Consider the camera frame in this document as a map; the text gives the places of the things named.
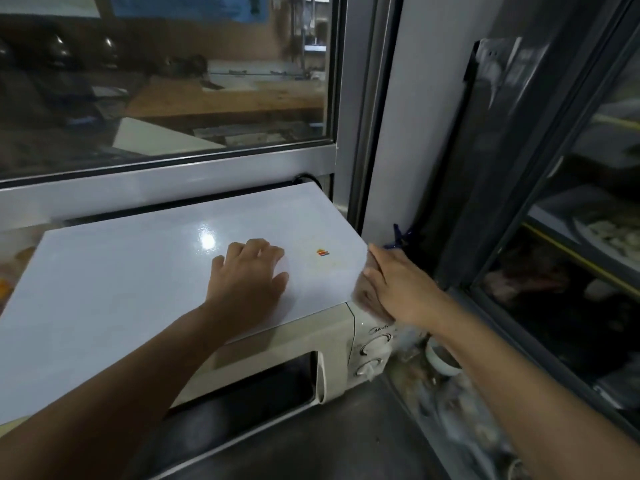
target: glass pane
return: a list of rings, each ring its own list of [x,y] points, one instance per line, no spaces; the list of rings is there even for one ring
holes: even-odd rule
[[[640,54],[482,282],[560,361],[628,411],[640,410],[638,189]]]
[[[326,135],[330,0],[0,0],[0,180]]]

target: microwave control knob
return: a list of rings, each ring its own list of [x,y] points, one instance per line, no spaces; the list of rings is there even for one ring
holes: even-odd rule
[[[370,342],[366,343],[362,350],[360,351],[361,355],[375,355],[382,351],[386,351],[388,348],[388,343],[391,341],[391,335],[388,333],[384,335],[380,335]]]
[[[366,377],[367,380],[369,381],[372,380],[376,376],[376,373],[381,363],[382,363],[382,359],[373,359],[368,361],[367,363],[364,363],[363,365],[358,367],[358,370],[356,371],[356,376]]]

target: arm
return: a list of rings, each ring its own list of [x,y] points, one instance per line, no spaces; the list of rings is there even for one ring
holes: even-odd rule
[[[466,313],[402,251],[370,250],[380,303],[398,321],[429,330],[462,365],[535,479],[626,480],[640,446]]]
[[[4,479],[113,479],[199,366],[273,311],[288,275],[263,239],[212,261],[203,305],[0,438]]]

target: blue cloth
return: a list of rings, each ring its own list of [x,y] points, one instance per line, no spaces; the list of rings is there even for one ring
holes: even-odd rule
[[[123,18],[235,20],[265,22],[269,0],[111,0],[113,13]]]

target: hand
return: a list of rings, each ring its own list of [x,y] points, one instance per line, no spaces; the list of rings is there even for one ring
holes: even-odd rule
[[[427,273],[414,265],[399,249],[384,250],[375,244],[369,250],[378,261],[380,271],[364,270],[378,295],[380,304],[398,322],[441,333],[447,318],[460,314],[460,307],[444,293]]]
[[[222,317],[231,336],[252,329],[275,309],[289,281],[288,273],[273,277],[283,256],[282,248],[250,239],[232,242],[226,257],[213,258],[203,307]]]

